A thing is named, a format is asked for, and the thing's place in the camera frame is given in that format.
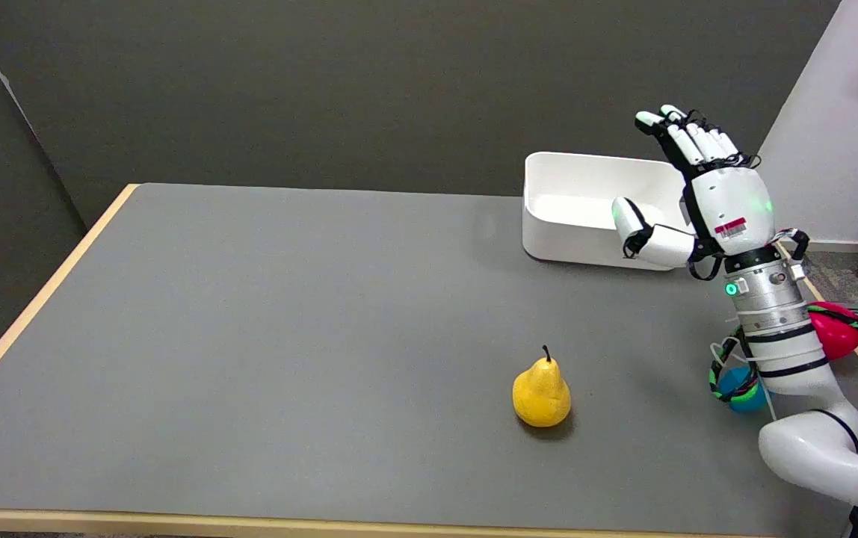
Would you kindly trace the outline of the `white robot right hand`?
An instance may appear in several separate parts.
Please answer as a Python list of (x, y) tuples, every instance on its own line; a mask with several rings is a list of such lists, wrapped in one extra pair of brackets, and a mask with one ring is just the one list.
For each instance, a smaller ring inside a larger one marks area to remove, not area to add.
[(710, 280), (723, 260), (773, 241), (773, 202), (755, 170), (760, 157), (740, 150), (725, 129), (695, 109), (662, 105), (657, 112), (637, 112), (634, 125), (681, 173), (679, 200), (689, 225), (657, 223), (631, 199), (614, 199), (611, 215), (625, 259), (685, 267), (694, 278)]

